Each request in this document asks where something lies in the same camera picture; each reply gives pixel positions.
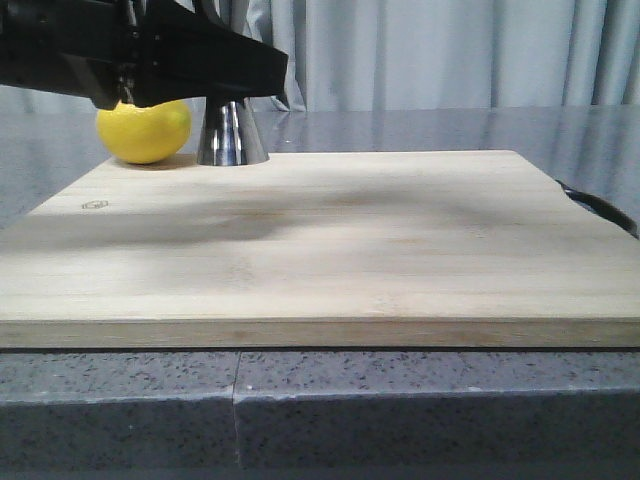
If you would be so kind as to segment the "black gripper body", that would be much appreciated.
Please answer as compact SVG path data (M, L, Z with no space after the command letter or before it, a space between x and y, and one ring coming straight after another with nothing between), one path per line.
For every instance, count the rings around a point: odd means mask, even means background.
M139 39L138 1L3 1L1 83L113 109L133 101Z

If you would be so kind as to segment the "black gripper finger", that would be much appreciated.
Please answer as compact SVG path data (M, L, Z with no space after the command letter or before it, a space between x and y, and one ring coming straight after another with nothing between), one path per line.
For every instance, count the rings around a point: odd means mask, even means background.
M188 9L149 1L139 24L132 101L138 107L193 97L222 102L283 92L288 56L232 31L211 1Z

